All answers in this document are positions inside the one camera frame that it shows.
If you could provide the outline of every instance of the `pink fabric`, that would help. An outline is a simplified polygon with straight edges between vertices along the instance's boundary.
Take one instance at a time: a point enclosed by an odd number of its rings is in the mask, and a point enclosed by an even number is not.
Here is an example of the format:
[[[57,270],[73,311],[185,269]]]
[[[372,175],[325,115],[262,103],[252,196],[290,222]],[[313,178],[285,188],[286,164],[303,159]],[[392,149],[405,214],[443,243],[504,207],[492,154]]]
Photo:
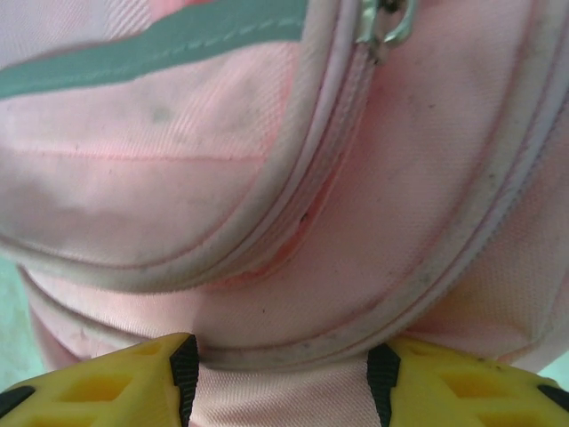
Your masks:
[[[552,0],[544,17],[541,3],[423,3],[411,42],[373,76],[353,147],[343,153],[332,192],[317,200],[324,210],[309,218],[303,245],[286,253],[279,270],[240,286],[128,294],[101,289],[93,274],[82,281],[64,268],[30,263],[30,304],[45,330],[81,359],[187,331],[199,337],[211,366],[247,369],[347,357],[412,322],[409,332],[421,338],[507,361],[529,361],[540,345],[566,349],[566,112],[545,163],[492,243],[451,293],[448,286],[429,292],[462,254],[433,257],[447,231],[466,239],[486,219],[486,211],[474,215],[470,195],[492,178],[483,176],[485,166],[501,159],[502,123],[514,123],[508,136],[520,140],[500,170],[514,181],[516,162],[535,147],[522,140],[549,131],[554,100],[569,87],[569,52],[557,49],[568,6]],[[152,19],[177,7],[164,2]],[[532,44],[537,39],[548,41]],[[255,46],[135,83],[0,102],[0,182],[10,182],[0,196],[15,201],[0,205],[5,240],[118,270],[198,247],[231,217],[266,160],[268,136],[288,111],[299,49]],[[521,76],[532,59],[540,69],[529,87]],[[99,116],[82,109],[86,95]],[[514,96],[519,105],[511,105]],[[53,107],[53,97],[62,107]],[[236,108],[243,100],[257,107]],[[183,115],[143,132],[152,118],[169,116],[156,101]],[[67,124],[70,111],[82,114]],[[29,125],[30,117],[37,122]],[[188,137],[184,132],[193,143],[180,144],[175,136]],[[506,197],[507,189],[488,194]],[[457,224],[468,210],[473,223]],[[527,366],[539,368],[550,356]]]
[[[1,234],[117,269],[204,245],[258,179],[297,54],[267,44],[135,82],[1,101],[0,175],[10,184],[0,193],[14,200],[0,205]]]

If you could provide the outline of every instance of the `metal zipper pull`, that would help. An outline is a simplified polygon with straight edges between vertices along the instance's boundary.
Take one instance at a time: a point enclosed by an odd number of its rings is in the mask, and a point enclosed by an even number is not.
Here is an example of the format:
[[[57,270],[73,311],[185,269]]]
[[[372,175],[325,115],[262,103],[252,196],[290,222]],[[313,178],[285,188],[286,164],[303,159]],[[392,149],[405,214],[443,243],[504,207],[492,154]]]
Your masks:
[[[356,41],[368,44],[375,63],[384,64],[389,51],[411,36],[419,0],[361,1],[362,19]]]

